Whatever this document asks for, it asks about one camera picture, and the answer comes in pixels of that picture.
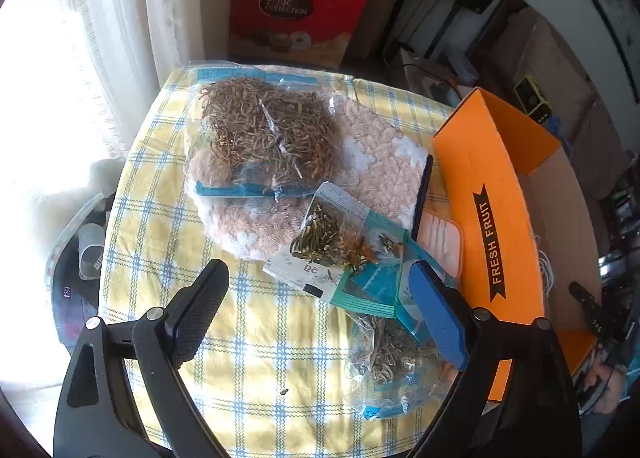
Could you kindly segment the person's right hand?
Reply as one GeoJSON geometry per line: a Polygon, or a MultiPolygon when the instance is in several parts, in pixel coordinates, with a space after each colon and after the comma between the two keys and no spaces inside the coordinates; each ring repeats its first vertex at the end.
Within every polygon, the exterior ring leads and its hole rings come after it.
{"type": "Polygon", "coordinates": [[[626,374],[626,367],[605,365],[600,355],[593,360],[585,378],[584,389],[592,388],[598,381],[606,385],[606,388],[591,408],[593,414],[608,415],[614,412],[622,398],[626,374]]]}

